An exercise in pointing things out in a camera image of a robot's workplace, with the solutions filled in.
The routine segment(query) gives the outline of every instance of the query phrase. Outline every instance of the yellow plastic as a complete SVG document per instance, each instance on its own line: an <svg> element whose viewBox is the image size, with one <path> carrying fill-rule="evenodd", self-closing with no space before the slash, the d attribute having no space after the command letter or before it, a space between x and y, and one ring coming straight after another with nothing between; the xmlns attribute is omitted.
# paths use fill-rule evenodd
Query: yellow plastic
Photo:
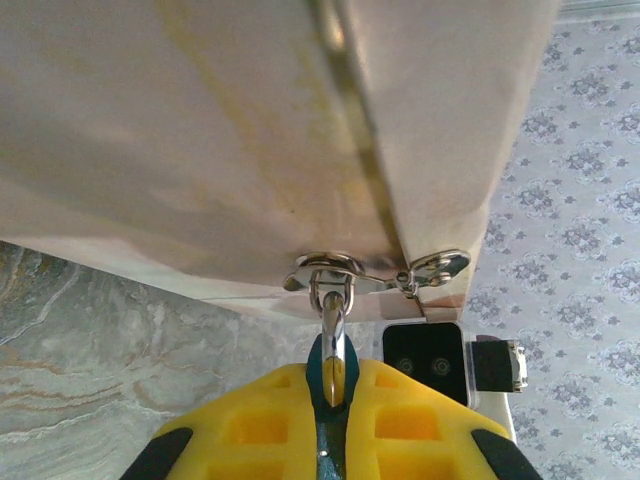
<svg viewBox="0 0 640 480"><path fill-rule="evenodd" d="M315 480L305 365L289 365L162 427L193 437L168 480ZM374 360L360 361L347 426L350 480L495 480L471 431L497 423Z"/></svg>
<svg viewBox="0 0 640 480"><path fill-rule="evenodd" d="M347 427L347 478L496 480L471 432L497 423L376 362L360 361Z"/></svg>
<svg viewBox="0 0 640 480"><path fill-rule="evenodd" d="M164 425L193 437L168 480L312 480L316 427L305 365L288 365Z"/></svg>

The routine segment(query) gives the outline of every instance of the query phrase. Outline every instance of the camera lens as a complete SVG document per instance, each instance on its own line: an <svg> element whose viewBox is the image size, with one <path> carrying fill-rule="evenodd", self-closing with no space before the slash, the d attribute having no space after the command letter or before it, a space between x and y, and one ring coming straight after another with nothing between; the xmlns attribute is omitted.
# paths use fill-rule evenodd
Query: camera lens
<svg viewBox="0 0 640 480"><path fill-rule="evenodd" d="M431 364L433 373L440 377L444 377L451 371L451 363L446 358L436 358Z"/></svg>
<svg viewBox="0 0 640 480"><path fill-rule="evenodd" d="M405 357L396 363L396 368L405 375L411 375L413 373L413 362Z"/></svg>

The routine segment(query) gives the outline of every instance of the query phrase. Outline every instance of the patterned wallpaper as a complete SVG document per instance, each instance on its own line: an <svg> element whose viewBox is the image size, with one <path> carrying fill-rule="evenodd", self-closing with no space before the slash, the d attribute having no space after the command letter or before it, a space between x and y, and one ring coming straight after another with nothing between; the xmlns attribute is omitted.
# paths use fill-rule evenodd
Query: patterned wallpaper
<svg viewBox="0 0 640 480"><path fill-rule="evenodd" d="M640 19L556 27L464 322L524 344L543 478L640 478Z"/></svg>

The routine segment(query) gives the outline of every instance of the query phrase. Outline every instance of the floral wallpaper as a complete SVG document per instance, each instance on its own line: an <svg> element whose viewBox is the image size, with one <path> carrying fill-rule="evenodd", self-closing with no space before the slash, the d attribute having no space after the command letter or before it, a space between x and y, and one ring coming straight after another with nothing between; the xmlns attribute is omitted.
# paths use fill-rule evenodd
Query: floral wallpaper
<svg viewBox="0 0 640 480"><path fill-rule="evenodd" d="M556 26L463 320L525 346L543 478L640 478L640 18Z"/></svg>

